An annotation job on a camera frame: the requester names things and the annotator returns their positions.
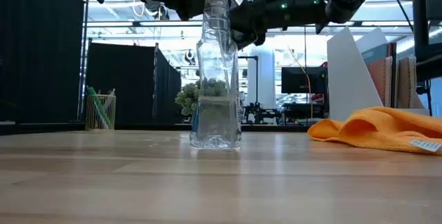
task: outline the black partition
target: black partition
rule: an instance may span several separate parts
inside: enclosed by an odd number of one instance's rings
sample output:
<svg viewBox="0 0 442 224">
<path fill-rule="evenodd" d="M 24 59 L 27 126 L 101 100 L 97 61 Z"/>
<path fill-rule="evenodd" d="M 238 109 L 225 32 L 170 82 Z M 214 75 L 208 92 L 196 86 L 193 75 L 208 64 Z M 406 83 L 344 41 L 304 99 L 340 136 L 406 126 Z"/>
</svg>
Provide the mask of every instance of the black partition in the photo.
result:
<svg viewBox="0 0 442 224">
<path fill-rule="evenodd" d="M 2 0 L 0 121 L 77 119 L 82 0 Z"/>
<path fill-rule="evenodd" d="M 117 128 L 175 123 L 181 77 L 155 47 L 92 43 L 86 85 L 105 93 L 115 89 Z"/>
</svg>

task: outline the table surface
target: table surface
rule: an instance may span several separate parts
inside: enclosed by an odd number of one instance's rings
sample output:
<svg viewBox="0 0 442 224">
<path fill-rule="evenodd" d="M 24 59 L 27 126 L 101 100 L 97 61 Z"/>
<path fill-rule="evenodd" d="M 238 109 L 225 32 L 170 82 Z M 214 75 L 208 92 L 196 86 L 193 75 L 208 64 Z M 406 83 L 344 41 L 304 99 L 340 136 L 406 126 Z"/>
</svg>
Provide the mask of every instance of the table surface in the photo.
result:
<svg viewBox="0 0 442 224">
<path fill-rule="evenodd" d="M 0 223 L 442 223 L 442 158 L 243 133 L 0 136 Z"/>
</svg>

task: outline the green plant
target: green plant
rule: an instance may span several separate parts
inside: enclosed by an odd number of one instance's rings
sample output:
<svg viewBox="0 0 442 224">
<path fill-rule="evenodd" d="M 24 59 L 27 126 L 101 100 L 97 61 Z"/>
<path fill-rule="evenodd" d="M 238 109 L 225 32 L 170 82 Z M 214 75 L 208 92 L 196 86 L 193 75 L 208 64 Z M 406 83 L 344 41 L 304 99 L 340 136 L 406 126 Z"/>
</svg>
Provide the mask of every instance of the green plant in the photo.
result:
<svg viewBox="0 0 442 224">
<path fill-rule="evenodd" d="M 227 96 L 226 83 L 223 81 L 209 79 L 203 81 L 203 96 Z M 181 114 L 193 115 L 198 105 L 198 96 L 200 95 L 200 81 L 183 86 L 182 91 L 177 94 L 175 102 L 182 107 Z"/>
</svg>

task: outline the orange cloth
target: orange cloth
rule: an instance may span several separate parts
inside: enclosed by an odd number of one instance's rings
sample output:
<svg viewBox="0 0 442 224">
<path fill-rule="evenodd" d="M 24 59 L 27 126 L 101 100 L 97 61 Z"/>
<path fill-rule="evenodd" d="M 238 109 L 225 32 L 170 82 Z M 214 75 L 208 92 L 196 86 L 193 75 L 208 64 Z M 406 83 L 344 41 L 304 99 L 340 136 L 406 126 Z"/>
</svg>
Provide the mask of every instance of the orange cloth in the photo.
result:
<svg viewBox="0 0 442 224">
<path fill-rule="evenodd" d="M 442 144 L 442 118 L 386 107 L 355 111 L 345 123 L 322 120 L 312 126 L 308 134 L 317 141 L 338 141 L 360 148 L 442 156 L 442 148 L 433 153 L 410 145 L 412 140 Z"/>
</svg>

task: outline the computer monitor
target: computer monitor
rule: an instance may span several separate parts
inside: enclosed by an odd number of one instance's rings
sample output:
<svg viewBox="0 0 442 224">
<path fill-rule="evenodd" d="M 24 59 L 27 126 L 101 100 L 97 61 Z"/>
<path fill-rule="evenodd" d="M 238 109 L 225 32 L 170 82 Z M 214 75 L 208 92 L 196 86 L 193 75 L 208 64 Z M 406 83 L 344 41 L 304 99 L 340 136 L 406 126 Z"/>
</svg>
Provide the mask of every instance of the computer monitor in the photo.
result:
<svg viewBox="0 0 442 224">
<path fill-rule="evenodd" d="M 327 93 L 327 68 L 307 67 L 311 93 Z M 284 67 L 281 72 L 281 93 L 308 93 L 305 73 L 299 67 Z"/>
</svg>

